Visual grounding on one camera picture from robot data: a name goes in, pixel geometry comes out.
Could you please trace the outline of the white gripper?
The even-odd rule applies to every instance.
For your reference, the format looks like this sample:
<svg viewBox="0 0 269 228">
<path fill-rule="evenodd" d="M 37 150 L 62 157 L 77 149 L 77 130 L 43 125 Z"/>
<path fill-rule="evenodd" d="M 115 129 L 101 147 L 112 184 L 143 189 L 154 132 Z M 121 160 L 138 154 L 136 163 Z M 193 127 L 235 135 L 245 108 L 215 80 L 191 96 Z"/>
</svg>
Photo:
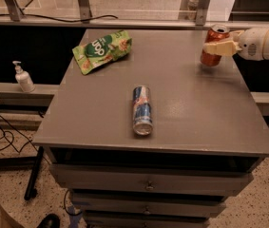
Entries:
<svg viewBox="0 0 269 228">
<path fill-rule="evenodd" d="M 238 53 L 245 60 L 262 61 L 268 32 L 269 28 L 250 28 L 245 32 L 234 30 L 229 33 L 231 39 L 204 43 L 202 49 L 211 55 L 233 56 Z"/>
</svg>

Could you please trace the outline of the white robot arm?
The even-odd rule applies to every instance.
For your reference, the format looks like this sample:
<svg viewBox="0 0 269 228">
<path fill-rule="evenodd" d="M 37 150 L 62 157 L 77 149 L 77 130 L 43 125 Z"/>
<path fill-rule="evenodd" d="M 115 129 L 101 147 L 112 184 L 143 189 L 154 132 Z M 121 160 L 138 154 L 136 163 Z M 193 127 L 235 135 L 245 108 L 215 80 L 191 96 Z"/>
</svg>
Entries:
<svg viewBox="0 0 269 228">
<path fill-rule="evenodd" d="M 238 54 L 245 60 L 269 60 L 269 28 L 235 30 L 225 39 L 203 45 L 206 53 L 218 56 Z"/>
</svg>

